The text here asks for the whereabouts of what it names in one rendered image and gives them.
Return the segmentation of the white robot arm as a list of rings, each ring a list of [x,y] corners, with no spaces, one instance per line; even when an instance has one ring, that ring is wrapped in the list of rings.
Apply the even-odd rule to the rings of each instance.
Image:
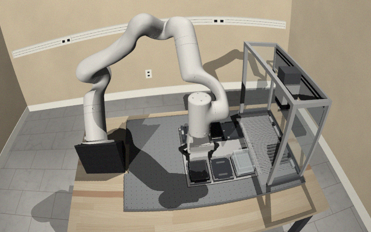
[[[204,92],[189,95],[188,131],[193,137],[193,143],[189,143],[190,152],[213,150],[214,142],[208,138],[211,122],[229,116],[225,89],[216,78],[203,69],[195,29],[189,19],[176,16],[168,21],[161,21],[148,13],[133,17],[119,39],[78,64],[75,72],[77,79],[93,84],[91,91],[83,98],[86,132],[84,140],[87,142],[81,142],[81,145],[114,142],[108,141],[104,103],[105,90],[111,80],[110,65],[130,54],[142,36],[157,40],[174,37],[182,79],[204,85],[212,91],[214,101]]]

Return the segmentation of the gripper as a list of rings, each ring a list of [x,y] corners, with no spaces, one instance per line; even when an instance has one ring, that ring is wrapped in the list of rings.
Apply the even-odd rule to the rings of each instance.
[[[211,131],[209,132],[209,135],[208,135],[208,138],[209,138],[209,141],[212,141],[211,139]],[[189,131],[187,132],[187,138],[186,138],[186,144],[179,147],[179,151],[186,156],[186,161],[188,161],[188,163],[190,163],[190,158],[189,158],[189,155],[190,154],[196,154],[196,153],[204,153],[204,152],[208,152],[208,160],[210,161],[211,158],[212,158],[212,154],[214,151],[216,151],[216,149],[219,147],[219,143],[217,142],[214,142],[214,149],[213,150],[208,150],[208,151],[199,151],[199,152],[190,152],[190,148],[189,148],[189,143],[192,143],[193,142],[193,137],[190,135]],[[187,148],[187,150],[185,151],[184,149]]]

